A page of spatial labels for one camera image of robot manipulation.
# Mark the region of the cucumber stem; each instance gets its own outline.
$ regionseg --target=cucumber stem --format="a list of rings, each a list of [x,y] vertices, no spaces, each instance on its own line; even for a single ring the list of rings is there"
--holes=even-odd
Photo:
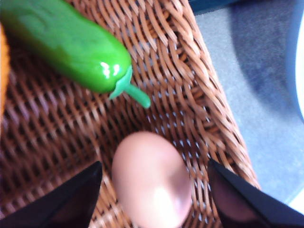
[[[110,94],[109,98],[113,99],[120,95],[123,91],[125,91],[128,95],[134,98],[134,100],[136,100],[141,106],[143,106],[144,108],[149,108],[151,105],[149,96],[145,92],[130,83],[132,73],[132,66],[130,66],[127,70],[127,73],[116,82],[115,90]]]
[[[140,103],[142,107],[144,107],[144,108],[149,108],[150,107],[151,100],[150,100],[149,96],[145,92],[143,92],[142,90],[137,88],[136,86],[134,86],[132,84],[128,84],[125,87],[124,91],[128,95],[133,97],[135,101]]]

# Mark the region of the brown egg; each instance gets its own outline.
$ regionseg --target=brown egg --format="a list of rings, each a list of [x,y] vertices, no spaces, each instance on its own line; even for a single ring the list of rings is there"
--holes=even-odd
[[[190,178],[175,147],[150,132],[118,146],[112,179],[123,210],[143,228],[176,228],[191,206]]]

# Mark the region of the orange object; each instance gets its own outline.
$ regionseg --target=orange object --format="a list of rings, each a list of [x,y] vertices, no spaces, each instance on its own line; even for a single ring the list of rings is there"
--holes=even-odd
[[[5,104],[5,94],[6,94],[6,87],[9,81],[9,72],[10,72],[10,56],[9,56],[9,46],[7,44],[7,40],[4,34],[4,29],[1,25],[1,97],[0,97],[0,115],[2,116],[4,111],[4,104]]]

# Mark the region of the wicker basket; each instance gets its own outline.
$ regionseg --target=wicker basket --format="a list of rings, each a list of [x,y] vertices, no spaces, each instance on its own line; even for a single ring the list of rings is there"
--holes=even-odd
[[[24,207],[101,160],[104,176],[90,227],[136,227],[111,183],[111,162],[128,134],[147,130],[171,141],[192,180],[185,227],[220,227],[210,196],[208,159],[258,187],[256,176],[187,0],[69,0],[107,28],[133,58],[133,83],[152,99],[109,100],[55,73],[11,45],[10,83],[1,123],[1,217]]]

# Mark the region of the floor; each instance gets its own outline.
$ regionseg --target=floor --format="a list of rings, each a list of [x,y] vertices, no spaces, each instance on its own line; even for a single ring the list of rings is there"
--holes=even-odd
[[[251,0],[196,16],[262,189],[284,203],[304,189],[304,123],[285,74],[294,3]]]

